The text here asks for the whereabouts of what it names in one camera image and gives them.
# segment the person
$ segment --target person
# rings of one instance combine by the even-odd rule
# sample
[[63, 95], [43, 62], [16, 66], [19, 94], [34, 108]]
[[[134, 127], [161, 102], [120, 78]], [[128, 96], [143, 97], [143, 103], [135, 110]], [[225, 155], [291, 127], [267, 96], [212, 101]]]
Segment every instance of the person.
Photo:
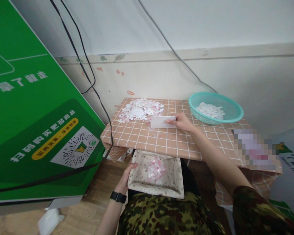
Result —
[[[175, 116], [176, 121], [166, 122], [191, 135], [214, 177], [233, 197], [236, 234], [294, 234], [293, 221], [255, 191], [240, 169], [184, 113]], [[122, 203], [110, 199], [96, 234], [115, 234], [119, 216], [118, 234], [225, 234], [222, 224], [203, 203], [191, 171], [184, 161], [181, 165], [184, 199], [129, 190], [121, 216]], [[135, 167], [137, 163], [131, 163], [125, 169], [115, 192], [126, 194], [128, 177]]]

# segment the hand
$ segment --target hand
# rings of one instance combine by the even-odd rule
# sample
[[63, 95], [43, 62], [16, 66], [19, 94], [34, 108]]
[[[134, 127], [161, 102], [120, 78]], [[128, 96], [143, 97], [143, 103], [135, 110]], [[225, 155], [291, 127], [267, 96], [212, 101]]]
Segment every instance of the hand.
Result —
[[114, 191], [116, 193], [121, 193], [123, 195], [126, 194], [128, 187], [127, 187], [127, 181], [128, 177], [130, 175], [130, 172], [132, 169], [136, 168], [138, 166], [138, 163], [130, 163], [128, 167], [125, 169], [122, 178], [118, 182], [118, 185], [115, 187]]
[[186, 132], [191, 132], [194, 130], [194, 125], [190, 122], [188, 117], [184, 113], [174, 114], [176, 117], [176, 121], [174, 120], [166, 120], [166, 123], [175, 125], [177, 128], [184, 130]]

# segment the fabric tray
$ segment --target fabric tray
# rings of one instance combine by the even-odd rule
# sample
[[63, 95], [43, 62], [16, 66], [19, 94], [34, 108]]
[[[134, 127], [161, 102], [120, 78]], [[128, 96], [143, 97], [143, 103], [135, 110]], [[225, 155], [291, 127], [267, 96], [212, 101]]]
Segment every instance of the fabric tray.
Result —
[[[147, 170], [153, 159], [160, 159], [166, 172], [159, 180], [149, 179]], [[139, 192], [184, 199], [184, 186], [180, 158], [136, 150], [132, 163], [138, 167], [131, 170], [128, 188]]]

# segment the table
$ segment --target table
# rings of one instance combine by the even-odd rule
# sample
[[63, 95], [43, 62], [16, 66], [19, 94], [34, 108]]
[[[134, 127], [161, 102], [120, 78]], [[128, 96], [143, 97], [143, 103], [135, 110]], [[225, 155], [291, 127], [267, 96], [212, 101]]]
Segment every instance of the table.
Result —
[[[173, 157], [204, 161], [200, 151], [194, 144], [192, 137], [179, 129], [151, 129], [150, 125], [144, 120], [134, 120], [126, 123], [119, 123], [119, 113], [132, 100], [137, 98], [126, 98], [118, 107], [116, 113], [111, 118], [114, 146], [111, 149], [110, 157], [117, 161], [129, 148], [156, 152]], [[225, 123], [221, 125], [209, 125], [202, 123], [193, 117], [185, 100], [163, 100], [150, 99], [160, 102], [164, 105], [163, 116], [169, 116], [174, 113], [184, 112], [190, 121], [204, 132], [217, 148], [235, 163], [252, 186], [264, 197], [269, 197], [270, 187], [278, 174], [282, 173], [280, 161], [277, 160], [276, 170], [250, 170], [244, 164], [242, 156], [235, 153], [235, 139], [232, 133], [233, 129], [252, 129], [250, 124], [242, 119], [237, 123]], [[101, 140], [106, 149], [111, 146], [110, 125], [108, 124], [101, 134]], [[225, 188], [218, 182], [215, 182], [217, 191], [216, 199], [219, 205], [230, 206], [233, 204], [232, 198]]]

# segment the white card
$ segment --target white card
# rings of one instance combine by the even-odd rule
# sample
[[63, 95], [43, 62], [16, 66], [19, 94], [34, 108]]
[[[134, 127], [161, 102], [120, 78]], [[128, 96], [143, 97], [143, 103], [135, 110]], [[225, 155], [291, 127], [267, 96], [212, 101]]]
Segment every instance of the white card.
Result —
[[151, 128], [176, 128], [175, 125], [171, 125], [171, 124], [166, 123], [166, 120], [176, 121], [176, 117], [175, 116], [153, 117], [150, 121]]

